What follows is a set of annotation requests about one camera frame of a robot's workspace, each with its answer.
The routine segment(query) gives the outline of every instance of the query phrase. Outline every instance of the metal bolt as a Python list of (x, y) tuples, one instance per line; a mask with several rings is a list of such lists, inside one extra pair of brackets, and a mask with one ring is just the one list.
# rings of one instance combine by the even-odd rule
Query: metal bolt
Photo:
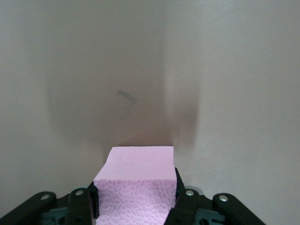
[(192, 190), (187, 190), (186, 191), (186, 195), (188, 196), (193, 196), (194, 195), (194, 192)]
[(75, 193), (75, 195), (82, 195), (82, 194), (83, 194), (82, 190), (76, 191), (76, 193)]
[(42, 197), (41, 197), (41, 200), (46, 200), (46, 199), (48, 199), (50, 196), (48, 195), (48, 194), (45, 194), (45, 195), (43, 195)]
[(225, 195), (220, 195), (220, 196), (219, 196), (219, 199), (220, 199), (221, 201), (223, 201), (223, 202), (227, 202), (227, 201), (228, 201), (228, 198), (227, 198), (227, 196), (225, 196)]

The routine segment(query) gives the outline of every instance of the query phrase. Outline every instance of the pink sponge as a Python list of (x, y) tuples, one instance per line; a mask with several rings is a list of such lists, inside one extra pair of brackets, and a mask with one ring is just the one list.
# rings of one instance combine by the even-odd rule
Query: pink sponge
[(175, 205), (173, 147), (114, 147), (94, 179), (97, 225), (163, 225)]

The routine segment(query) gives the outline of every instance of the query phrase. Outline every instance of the pink foam block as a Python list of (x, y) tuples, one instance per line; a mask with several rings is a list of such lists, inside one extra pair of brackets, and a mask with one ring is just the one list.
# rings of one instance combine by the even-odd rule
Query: pink foam block
[(97, 225), (163, 225), (175, 205), (173, 147), (114, 147), (94, 179)]

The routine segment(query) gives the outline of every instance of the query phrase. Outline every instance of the white surface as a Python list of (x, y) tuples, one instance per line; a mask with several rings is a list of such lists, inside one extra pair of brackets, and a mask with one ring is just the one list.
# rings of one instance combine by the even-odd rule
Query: white surface
[(300, 1), (0, 2), (0, 215), (88, 185), (112, 146), (300, 221)]

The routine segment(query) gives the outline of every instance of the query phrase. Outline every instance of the textured foam surface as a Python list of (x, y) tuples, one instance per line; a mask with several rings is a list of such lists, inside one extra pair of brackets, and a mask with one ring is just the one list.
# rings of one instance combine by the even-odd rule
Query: textured foam surface
[(173, 147), (114, 147), (94, 184), (97, 225), (163, 225), (175, 205)]

